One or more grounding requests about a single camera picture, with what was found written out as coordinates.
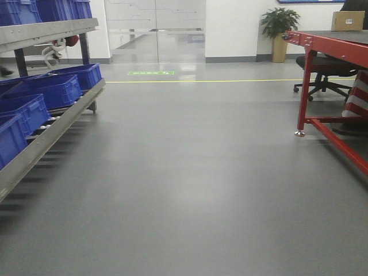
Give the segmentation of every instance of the green plant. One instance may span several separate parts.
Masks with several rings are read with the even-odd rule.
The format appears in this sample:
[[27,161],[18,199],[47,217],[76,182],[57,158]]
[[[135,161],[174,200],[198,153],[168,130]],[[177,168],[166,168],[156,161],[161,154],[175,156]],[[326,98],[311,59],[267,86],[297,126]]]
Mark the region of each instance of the green plant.
[[284,7],[275,7],[274,10],[269,11],[262,15],[264,18],[260,21],[260,24],[264,26],[262,34],[266,34],[266,37],[273,39],[277,34],[286,30],[298,29],[300,15],[296,11]]

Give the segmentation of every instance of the red metal table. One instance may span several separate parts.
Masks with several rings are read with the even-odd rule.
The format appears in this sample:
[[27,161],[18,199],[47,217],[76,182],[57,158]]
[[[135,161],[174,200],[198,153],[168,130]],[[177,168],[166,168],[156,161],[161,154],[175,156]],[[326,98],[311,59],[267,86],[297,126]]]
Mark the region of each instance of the red metal table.
[[361,32],[288,31],[287,33],[288,43],[303,46],[306,58],[297,124],[298,131],[295,135],[304,136],[304,124],[312,124],[361,171],[368,175],[368,162],[325,125],[325,123],[332,122],[368,122],[368,118],[308,117],[306,115],[313,57],[317,55],[317,52],[321,52],[368,68],[368,30]]

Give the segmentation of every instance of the yellow floor line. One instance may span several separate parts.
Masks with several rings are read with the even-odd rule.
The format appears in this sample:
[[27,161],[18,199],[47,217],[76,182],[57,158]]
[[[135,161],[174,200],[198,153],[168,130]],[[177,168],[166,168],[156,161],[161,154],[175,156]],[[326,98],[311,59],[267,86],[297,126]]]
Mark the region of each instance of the yellow floor line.
[[[333,81],[353,81],[352,78],[329,79]],[[106,83],[219,83],[219,82],[301,82],[302,79],[239,79],[239,80],[135,80],[135,81],[107,81]]]

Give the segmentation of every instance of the green floor sticker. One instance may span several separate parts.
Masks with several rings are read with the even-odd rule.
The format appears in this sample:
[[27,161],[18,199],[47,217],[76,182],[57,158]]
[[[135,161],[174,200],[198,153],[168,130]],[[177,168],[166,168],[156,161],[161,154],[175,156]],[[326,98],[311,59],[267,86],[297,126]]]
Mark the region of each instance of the green floor sticker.
[[174,75],[175,71],[131,71],[129,76],[146,76],[146,75]]

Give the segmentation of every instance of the gray baseboard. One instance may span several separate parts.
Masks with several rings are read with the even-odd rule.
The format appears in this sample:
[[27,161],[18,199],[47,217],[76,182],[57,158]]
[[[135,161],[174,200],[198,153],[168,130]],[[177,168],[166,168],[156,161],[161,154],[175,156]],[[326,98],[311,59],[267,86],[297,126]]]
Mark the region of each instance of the gray baseboard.
[[[291,53],[286,55],[286,59],[296,59],[302,53]],[[270,62],[271,54],[256,56],[229,56],[229,57],[206,57],[206,63],[226,63],[226,62]]]
[[255,62],[255,56],[206,57],[206,63]]
[[[285,56],[285,59],[296,59],[299,56],[302,56],[302,53],[289,53]],[[270,62],[272,59],[272,55],[264,54],[264,55],[257,55],[256,56],[256,62]]]
[[[16,59],[13,57],[0,57],[0,63],[16,63]],[[113,63],[113,58],[90,59],[90,63],[111,64]],[[60,59],[60,64],[83,64],[83,61],[82,59]]]

